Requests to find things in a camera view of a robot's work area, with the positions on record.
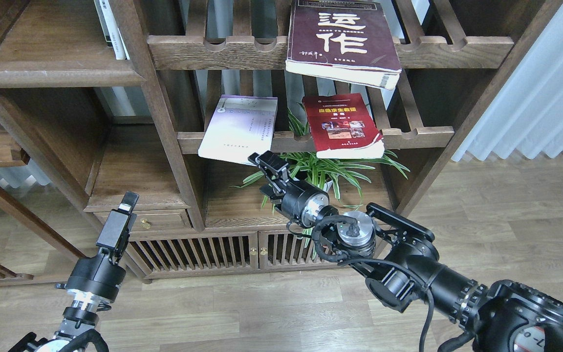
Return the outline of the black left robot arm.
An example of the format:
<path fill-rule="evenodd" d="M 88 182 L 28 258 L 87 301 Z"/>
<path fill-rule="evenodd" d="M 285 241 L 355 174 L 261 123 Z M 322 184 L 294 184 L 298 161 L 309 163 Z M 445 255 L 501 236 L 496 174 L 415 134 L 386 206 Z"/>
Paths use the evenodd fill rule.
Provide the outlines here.
<path fill-rule="evenodd" d="M 98 352 L 107 352 L 108 346 L 95 329 L 96 312 L 110 310 L 125 278 L 125 269 L 119 261 L 125 254 L 130 231 L 135 223 L 133 212 L 139 195 L 126 192 L 117 209 L 112 209 L 96 241 L 98 253 L 92 258 L 81 258 L 76 263 L 67 283 L 56 288 L 67 290 L 74 298 L 63 312 L 64 319 L 51 339 L 36 339 L 29 332 L 10 351 L 12 352 L 83 352 L 92 343 Z"/>

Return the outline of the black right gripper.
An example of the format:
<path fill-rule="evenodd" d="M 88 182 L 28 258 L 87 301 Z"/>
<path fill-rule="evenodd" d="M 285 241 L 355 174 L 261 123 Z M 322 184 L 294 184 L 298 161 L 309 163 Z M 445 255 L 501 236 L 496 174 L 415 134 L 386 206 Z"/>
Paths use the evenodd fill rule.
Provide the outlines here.
<path fill-rule="evenodd" d="M 260 187 L 260 192 L 286 218 L 303 228 L 310 228 L 331 215 L 328 194 L 304 180 L 289 178 L 289 164 L 277 154 L 271 151 L 253 153 L 248 160 L 259 167 L 268 180 L 268 184 Z"/>

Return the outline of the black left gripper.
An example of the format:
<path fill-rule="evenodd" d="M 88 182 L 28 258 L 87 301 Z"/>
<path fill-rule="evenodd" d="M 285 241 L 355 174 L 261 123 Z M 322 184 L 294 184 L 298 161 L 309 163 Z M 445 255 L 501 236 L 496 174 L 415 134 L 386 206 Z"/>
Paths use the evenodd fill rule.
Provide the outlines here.
<path fill-rule="evenodd" d="M 112 209 L 96 241 L 100 248 L 92 258 L 81 258 L 76 263 L 67 283 L 57 283 L 58 289 L 90 292 L 113 303 L 118 296 L 126 271 L 111 262 L 110 255 L 125 252 L 130 231 L 135 223 L 133 213 L 139 195 L 126 192 L 117 209 Z"/>

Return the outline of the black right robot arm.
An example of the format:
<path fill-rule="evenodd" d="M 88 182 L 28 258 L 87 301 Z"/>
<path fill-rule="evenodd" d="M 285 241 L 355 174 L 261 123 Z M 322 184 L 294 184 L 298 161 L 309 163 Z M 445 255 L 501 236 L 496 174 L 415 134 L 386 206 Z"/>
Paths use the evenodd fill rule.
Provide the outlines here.
<path fill-rule="evenodd" d="M 438 310 L 463 330 L 442 343 L 441 352 L 468 341 L 476 352 L 563 352 L 563 302 L 507 279 L 481 285 L 439 262 L 429 229 L 375 203 L 364 212 L 339 214 L 324 191 L 290 177 L 288 163 L 276 154 L 249 160 L 266 176 L 260 190 L 275 209 L 289 223 L 311 229 L 321 259 L 362 274 L 388 308 L 404 312 L 416 299 L 428 304 L 420 351 Z"/>

